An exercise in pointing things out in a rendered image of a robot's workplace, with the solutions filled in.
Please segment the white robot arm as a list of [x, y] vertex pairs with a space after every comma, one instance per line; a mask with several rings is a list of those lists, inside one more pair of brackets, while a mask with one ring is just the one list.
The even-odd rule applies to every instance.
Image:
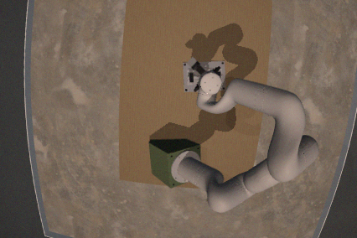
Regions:
[[214, 72], [205, 71], [194, 57], [187, 64], [200, 74], [198, 108], [220, 114], [240, 104], [275, 119], [267, 158], [225, 182], [219, 170], [199, 163], [199, 155], [194, 151], [183, 151], [174, 159], [171, 167], [173, 178], [180, 183], [190, 182], [205, 191], [213, 211], [224, 213], [231, 210], [255, 194], [251, 192], [259, 193], [280, 182], [290, 181], [315, 161], [318, 144], [314, 138], [303, 135], [305, 110], [295, 94], [249, 80], [233, 79], [216, 102], [222, 87], [221, 78]]

